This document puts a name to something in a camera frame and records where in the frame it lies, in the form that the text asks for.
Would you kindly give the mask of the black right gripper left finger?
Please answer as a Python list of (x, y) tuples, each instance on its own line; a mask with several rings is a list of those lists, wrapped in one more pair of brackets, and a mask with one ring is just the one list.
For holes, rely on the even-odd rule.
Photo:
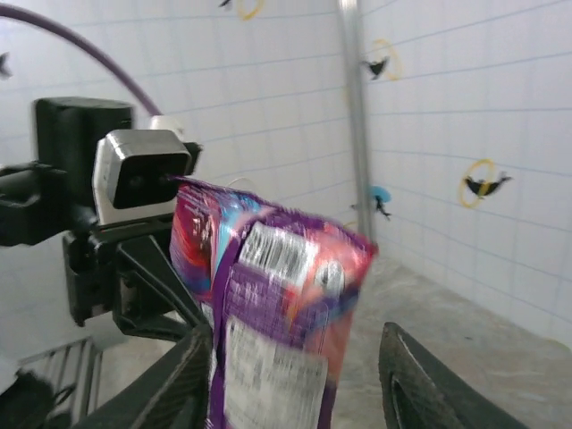
[(210, 327), (193, 328), (73, 429), (205, 429), (211, 349)]

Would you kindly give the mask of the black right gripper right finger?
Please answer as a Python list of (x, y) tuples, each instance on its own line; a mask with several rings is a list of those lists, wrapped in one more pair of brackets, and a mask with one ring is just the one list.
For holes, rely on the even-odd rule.
[(394, 322), (383, 326), (378, 370), (387, 429), (529, 429)]

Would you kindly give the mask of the purple snack pack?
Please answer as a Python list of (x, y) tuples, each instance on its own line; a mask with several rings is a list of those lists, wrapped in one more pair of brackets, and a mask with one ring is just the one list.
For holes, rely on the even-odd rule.
[(177, 182), (170, 258), (213, 329), (206, 429), (331, 429), (377, 246), (250, 192)]

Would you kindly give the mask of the dolphin sticker blue circle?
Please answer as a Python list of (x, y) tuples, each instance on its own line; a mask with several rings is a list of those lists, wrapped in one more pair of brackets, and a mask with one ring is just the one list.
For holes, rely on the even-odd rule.
[(391, 220), (391, 213), (386, 210), (386, 204), (391, 201), (391, 193), (378, 185), (369, 187), (369, 202), (366, 210), (381, 214), (388, 222)]

